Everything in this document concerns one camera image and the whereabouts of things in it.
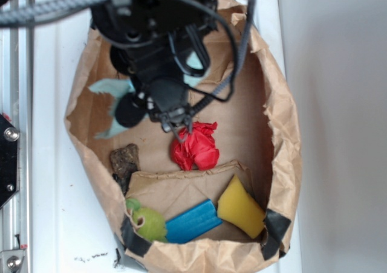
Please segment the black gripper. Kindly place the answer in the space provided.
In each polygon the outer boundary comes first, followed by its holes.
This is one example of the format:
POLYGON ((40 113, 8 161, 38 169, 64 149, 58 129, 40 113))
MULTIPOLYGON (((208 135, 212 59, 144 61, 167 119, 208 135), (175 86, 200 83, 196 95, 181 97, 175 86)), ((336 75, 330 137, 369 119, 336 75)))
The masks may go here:
POLYGON ((149 116, 165 132, 179 126, 192 130, 189 86, 184 78, 200 79, 209 69, 205 35, 198 28, 184 28, 140 48, 111 47, 114 68, 129 76, 134 87, 119 100, 114 111, 120 125, 132 128, 149 116))

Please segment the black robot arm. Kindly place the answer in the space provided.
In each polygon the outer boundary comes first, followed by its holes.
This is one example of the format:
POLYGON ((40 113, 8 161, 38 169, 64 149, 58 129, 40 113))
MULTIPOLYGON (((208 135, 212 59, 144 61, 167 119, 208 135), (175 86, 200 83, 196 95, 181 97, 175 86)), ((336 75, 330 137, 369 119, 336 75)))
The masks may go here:
POLYGON ((216 0, 55 0, 1 13, 1 26, 34 27, 89 8, 92 26, 111 44, 114 68, 126 81, 99 81, 115 98, 115 124, 144 118, 165 132, 192 130, 188 94, 210 67, 204 37, 216 29, 216 0))

